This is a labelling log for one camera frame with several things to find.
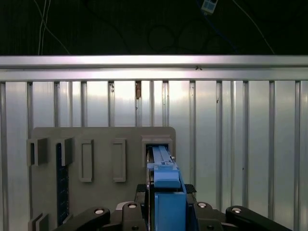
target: blue cable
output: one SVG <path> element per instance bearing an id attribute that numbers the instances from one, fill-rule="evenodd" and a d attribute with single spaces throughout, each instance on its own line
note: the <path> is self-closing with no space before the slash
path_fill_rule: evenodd
<path id="1" fill-rule="evenodd" d="M 201 6 L 200 6 L 198 0 L 196 1 L 196 3 L 198 5 L 199 9 L 201 9 Z M 203 15 L 203 17 L 206 19 L 206 21 L 209 23 L 209 25 L 216 32 L 216 34 L 218 34 L 220 37 L 222 37 L 222 39 L 224 39 L 226 42 L 228 42 L 230 44 L 230 46 L 232 46 L 232 48 L 234 49 L 236 54 L 239 54 L 236 46 L 214 26 L 214 24 L 208 19 L 208 17 L 202 11 L 200 11 L 200 12 Z"/>

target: aluminum rail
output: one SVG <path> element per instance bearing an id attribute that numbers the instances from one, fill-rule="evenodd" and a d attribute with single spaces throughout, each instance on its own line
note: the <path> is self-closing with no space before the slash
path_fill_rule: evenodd
<path id="1" fill-rule="evenodd" d="M 73 67 L 308 67 L 308 56 L 0 56 L 0 69 Z"/>

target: blue object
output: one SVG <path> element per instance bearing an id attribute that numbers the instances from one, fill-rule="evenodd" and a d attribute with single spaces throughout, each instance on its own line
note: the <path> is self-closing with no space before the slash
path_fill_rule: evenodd
<path id="1" fill-rule="evenodd" d="M 186 189 L 180 175 L 182 192 L 156 192 L 155 231 L 186 230 Z"/>
<path id="2" fill-rule="evenodd" d="M 196 0 L 196 3 L 197 3 L 197 5 L 198 5 L 199 9 L 201 9 L 201 6 L 200 6 L 198 0 Z M 238 54 L 239 52 L 238 52 L 236 46 L 235 46 L 226 36 L 224 36 L 224 35 L 221 33 L 220 30 L 218 30 L 218 29 L 214 26 L 214 24 L 208 19 L 208 17 L 207 17 L 201 10 L 200 10 L 200 12 L 202 13 L 203 17 L 207 20 L 207 22 L 209 23 L 209 25 L 214 29 L 214 31 L 216 32 L 216 34 L 218 34 L 218 35 L 219 35 L 220 37 L 222 37 L 227 43 L 229 43 L 230 46 L 232 46 L 232 48 L 234 49 L 234 51 Z"/>
<path id="3" fill-rule="evenodd" d="M 154 187 L 179 189 L 181 187 L 180 171 L 165 146 L 156 146 L 152 149 L 154 163 L 149 163 L 147 167 L 154 170 Z"/>
<path id="4" fill-rule="evenodd" d="M 147 167 L 154 171 L 154 230 L 185 231 L 186 188 L 179 167 L 165 146 L 154 146 L 152 151 L 154 163 L 148 163 Z M 169 190 L 159 192 L 162 188 Z"/>

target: blue block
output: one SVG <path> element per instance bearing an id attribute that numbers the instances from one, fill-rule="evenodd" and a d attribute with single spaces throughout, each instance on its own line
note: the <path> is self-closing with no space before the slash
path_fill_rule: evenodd
<path id="1" fill-rule="evenodd" d="M 182 192 L 155 193 L 155 231 L 186 230 L 186 189 L 179 173 Z"/>
<path id="2" fill-rule="evenodd" d="M 148 164 L 148 169 L 154 170 L 154 187 L 179 189 L 179 168 L 171 159 L 165 146 L 153 147 L 154 163 Z"/>

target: slot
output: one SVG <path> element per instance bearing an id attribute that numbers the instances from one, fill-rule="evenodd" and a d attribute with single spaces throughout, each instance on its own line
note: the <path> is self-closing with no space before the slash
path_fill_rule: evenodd
<path id="1" fill-rule="evenodd" d="M 62 225 L 69 215 L 68 168 L 62 166 L 62 145 L 56 144 L 56 169 L 57 169 L 57 222 Z"/>

